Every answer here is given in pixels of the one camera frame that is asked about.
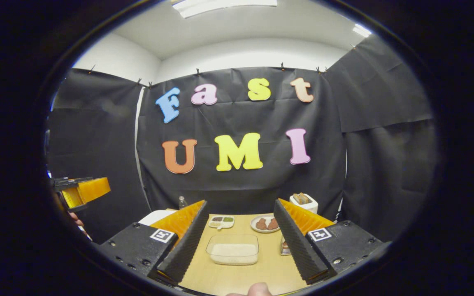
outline plastic bottle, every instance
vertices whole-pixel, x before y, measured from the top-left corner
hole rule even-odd
[[[184,197],[181,195],[181,196],[179,197],[179,210],[180,210],[181,208],[185,208],[185,207],[187,207],[187,206],[188,206],[188,203],[186,202],[186,200],[184,200]]]

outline ceiling light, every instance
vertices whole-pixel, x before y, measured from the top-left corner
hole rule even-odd
[[[277,0],[184,0],[173,4],[173,8],[186,19],[206,11],[245,5],[277,6]]]
[[[365,38],[369,37],[369,35],[372,34],[372,32],[370,32],[370,30],[365,29],[363,26],[361,26],[359,24],[355,24],[354,28],[352,30],[354,32],[357,32],[358,34],[360,34],[361,36],[363,36]]]

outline white box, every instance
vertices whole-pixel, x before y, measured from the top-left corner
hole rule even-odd
[[[310,212],[317,214],[318,213],[318,202],[316,202],[310,195],[303,193],[306,197],[309,198],[310,202],[306,204],[298,204],[297,201],[295,200],[294,196],[290,195],[290,202],[292,204],[295,204],[296,206],[300,206],[302,208],[305,208],[306,210],[309,210]]]

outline wooden table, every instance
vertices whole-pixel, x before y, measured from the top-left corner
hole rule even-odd
[[[233,227],[218,231],[206,223],[190,267],[180,286],[206,294],[225,296],[246,294],[254,283],[265,282],[273,295],[285,294],[307,286],[301,279],[292,255],[281,256],[281,231],[261,234],[250,227],[254,215],[233,215]],[[217,234],[253,234],[259,243],[258,262],[249,266],[215,264],[206,253],[207,244]]]

